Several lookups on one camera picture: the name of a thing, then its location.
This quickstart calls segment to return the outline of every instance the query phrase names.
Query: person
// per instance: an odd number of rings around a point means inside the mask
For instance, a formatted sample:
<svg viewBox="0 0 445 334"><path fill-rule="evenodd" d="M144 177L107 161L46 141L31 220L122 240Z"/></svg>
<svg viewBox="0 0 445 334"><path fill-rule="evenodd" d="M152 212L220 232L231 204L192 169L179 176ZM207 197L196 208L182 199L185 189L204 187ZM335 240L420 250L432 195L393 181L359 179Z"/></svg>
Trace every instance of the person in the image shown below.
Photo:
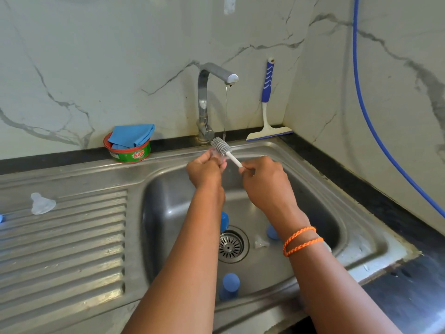
<svg viewBox="0 0 445 334"><path fill-rule="evenodd" d="M249 199L264 212L282 241L310 226L280 163L264 156L242 165L239 172ZM123 334L212 332L225 202L221 175L226 166L226 161L212 157L210 150L187 165L196 191L184 224ZM319 236L313 230L305 231L289 243L287 251L316 238ZM323 242L292 253L289 261L318 334L401 333Z"/></svg>

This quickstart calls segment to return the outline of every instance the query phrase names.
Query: countertop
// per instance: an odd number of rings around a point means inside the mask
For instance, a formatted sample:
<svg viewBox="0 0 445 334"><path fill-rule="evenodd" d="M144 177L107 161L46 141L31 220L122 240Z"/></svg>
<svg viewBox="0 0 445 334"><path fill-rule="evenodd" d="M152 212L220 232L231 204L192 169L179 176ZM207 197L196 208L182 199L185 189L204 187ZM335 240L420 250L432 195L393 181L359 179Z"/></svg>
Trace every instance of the countertop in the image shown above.
<svg viewBox="0 0 445 334"><path fill-rule="evenodd" d="M258 128L228 131L226 140L245 139ZM280 137L301 157L362 204L422 255L367 283L366 292L405 334L445 333L445 237L297 134ZM195 136L151 142L152 152L197 145ZM0 174L108 159L105 148L0 160ZM282 334L316 333L306 318Z"/></svg>

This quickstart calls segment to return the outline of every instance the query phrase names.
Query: person's left hand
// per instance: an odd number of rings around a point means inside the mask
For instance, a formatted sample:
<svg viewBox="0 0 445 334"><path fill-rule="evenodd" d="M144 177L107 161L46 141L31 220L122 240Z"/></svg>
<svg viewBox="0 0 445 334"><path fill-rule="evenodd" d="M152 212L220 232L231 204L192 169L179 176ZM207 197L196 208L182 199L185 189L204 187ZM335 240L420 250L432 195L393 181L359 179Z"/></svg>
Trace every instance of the person's left hand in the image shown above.
<svg viewBox="0 0 445 334"><path fill-rule="evenodd" d="M221 187L221 174L227 166L218 152L210 149L187 164L187 173L192 184L199 188L204 185Z"/></svg>

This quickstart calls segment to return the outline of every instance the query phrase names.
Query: forearm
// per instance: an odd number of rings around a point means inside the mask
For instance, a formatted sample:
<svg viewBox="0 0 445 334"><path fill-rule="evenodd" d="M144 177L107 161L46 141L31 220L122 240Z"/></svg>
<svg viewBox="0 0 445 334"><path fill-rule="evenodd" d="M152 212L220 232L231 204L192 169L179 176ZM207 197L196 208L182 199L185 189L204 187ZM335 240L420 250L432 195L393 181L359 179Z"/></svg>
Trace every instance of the forearm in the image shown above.
<svg viewBox="0 0 445 334"><path fill-rule="evenodd" d="M287 250L317 237L306 231ZM400 333L322 242L298 250L289 260L319 334Z"/></svg>
<svg viewBox="0 0 445 334"><path fill-rule="evenodd" d="M197 189L163 269L123 333L211 333L223 203L219 188Z"/></svg>

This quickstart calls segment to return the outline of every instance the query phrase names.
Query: chrome faucet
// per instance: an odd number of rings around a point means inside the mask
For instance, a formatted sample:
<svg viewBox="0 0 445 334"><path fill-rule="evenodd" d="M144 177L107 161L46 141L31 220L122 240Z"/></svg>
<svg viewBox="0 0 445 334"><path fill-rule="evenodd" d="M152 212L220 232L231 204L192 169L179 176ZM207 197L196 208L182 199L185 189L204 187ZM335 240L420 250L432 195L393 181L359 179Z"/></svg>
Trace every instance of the chrome faucet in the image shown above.
<svg viewBox="0 0 445 334"><path fill-rule="evenodd" d="M202 144L210 143L215 136L215 132L210 127L209 115L207 112L207 81L209 79L209 74L213 74L220 80L223 80L226 85L233 85L238 82L237 74L234 74L215 63L206 63L199 67L199 76L197 78L198 120L196 125L199 131L198 141Z"/></svg>

